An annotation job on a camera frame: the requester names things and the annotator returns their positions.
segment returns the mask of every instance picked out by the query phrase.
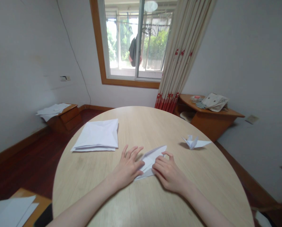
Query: wall socket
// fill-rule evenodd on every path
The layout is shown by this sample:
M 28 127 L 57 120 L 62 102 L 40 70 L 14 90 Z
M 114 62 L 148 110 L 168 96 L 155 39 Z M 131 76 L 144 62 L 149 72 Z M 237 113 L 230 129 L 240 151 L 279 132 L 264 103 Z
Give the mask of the wall socket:
M 70 81 L 71 80 L 71 77 L 69 76 L 61 76 L 60 77 L 60 81 Z
M 250 124 L 253 125 L 258 120 L 259 120 L 259 118 L 257 116 L 250 115 L 249 117 L 247 117 L 247 119 L 245 121 L 247 121 L 247 122 L 249 122 Z

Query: baseboard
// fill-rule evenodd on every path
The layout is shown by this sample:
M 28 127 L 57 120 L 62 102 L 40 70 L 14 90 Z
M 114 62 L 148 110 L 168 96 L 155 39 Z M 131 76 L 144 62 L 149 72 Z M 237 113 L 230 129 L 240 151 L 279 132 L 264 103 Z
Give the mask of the baseboard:
M 232 157 L 228 151 L 218 142 L 214 143 L 226 159 L 229 161 L 242 185 L 252 194 L 252 196 L 263 206 L 277 205 L 277 201 Z
M 78 107 L 79 112 L 83 111 L 84 109 L 86 109 L 85 105 L 82 105 L 82 106 Z
M 84 105 L 86 109 L 94 109 L 94 110 L 101 110 L 101 111 L 109 111 L 111 109 L 111 107 L 102 107 L 102 106 L 93 106 L 93 105 Z
M 31 143 L 38 140 L 40 137 L 46 135 L 50 131 L 49 126 L 44 127 L 43 129 L 33 133 L 29 137 L 23 139 L 22 141 L 18 142 L 17 144 L 5 149 L 3 152 L 0 153 L 0 164 L 7 160 L 8 158 L 12 157 L 14 154 L 22 150 L 23 148 L 29 146 Z

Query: wooden desk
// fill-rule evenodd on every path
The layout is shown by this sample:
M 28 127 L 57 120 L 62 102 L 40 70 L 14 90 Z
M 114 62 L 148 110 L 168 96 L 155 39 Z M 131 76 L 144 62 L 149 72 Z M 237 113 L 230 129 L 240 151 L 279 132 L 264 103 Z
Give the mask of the wooden desk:
M 78 105 L 70 105 L 65 108 L 60 114 L 48 120 L 47 124 L 54 131 L 61 133 L 69 133 L 76 126 L 82 123 L 82 118 L 78 110 Z
M 115 152 L 72 153 L 82 128 L 72 137 L 59 161 L 53 187 L 53 216 L 99 184 L 118 164 L 126 144 L 144 146 L 145 153 L 167 145 L 176 164 L 199 190 L 235 226 L 254 226 L 244 189 L 221 151 L 210 143 L 189 150 L 181 137 L 199 135 L 197 128 L 177 116 L 149 107 L 122 107 L 104 112 L 90 121 L 119 119 Z M 133 182 L 111 197 L 89 226 L 203 226 L 178 195 L 165 191 L 155 176 Z
M 45 211 L 45 209 L 52 203 L 52 200 L 40 196 L 34 192 L 28 191 L 26 189 L 20 188 L 11 198 L 22 198 L 22 197 L 30 197 L 35 195 L 33 203 L 39 203 L 34 212 L 31 214 L 29 219 L 26 221 L 23 227 L 33 227 L 36 220 L 40 217 L 40 215 Z
M 208 109 L 198 108 L 196 104 L 191 101 L 191 96 L 193 95 L 180 94 L 173 113 L 180 117 L 180 113 L 183 111 L 196 112 L 191 124 L 203 132 L 213 142 L 215 142 L 226 129 L 232 125 L 236 118 L 245 117 L 232 109 L 229 109 L 228 112 L 224 110 L 213 112 Z

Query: cloth bag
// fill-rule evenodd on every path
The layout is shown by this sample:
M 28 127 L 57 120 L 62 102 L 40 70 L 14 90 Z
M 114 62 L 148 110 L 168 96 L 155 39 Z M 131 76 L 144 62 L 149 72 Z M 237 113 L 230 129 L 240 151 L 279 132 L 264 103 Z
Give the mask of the cloth bag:
M 227 108 L 228 101 L 229 98 L 214 93 L 210 93 L 209 95 L 207 95 L 205 99 L 203 99 L 202 103 L 206 106 L 206 109 L 210 109 L 211 111 L 214 112 L 220 112 L 223 109 L 223 107 Z

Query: floral curtain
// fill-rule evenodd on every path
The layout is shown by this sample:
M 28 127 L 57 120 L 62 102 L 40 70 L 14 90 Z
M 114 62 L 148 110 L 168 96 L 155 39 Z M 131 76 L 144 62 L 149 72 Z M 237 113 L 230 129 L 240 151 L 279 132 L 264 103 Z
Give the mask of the floral curtain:
M 178 0 L 155 108 L 172 113 L 192 67 L 212 0 Z

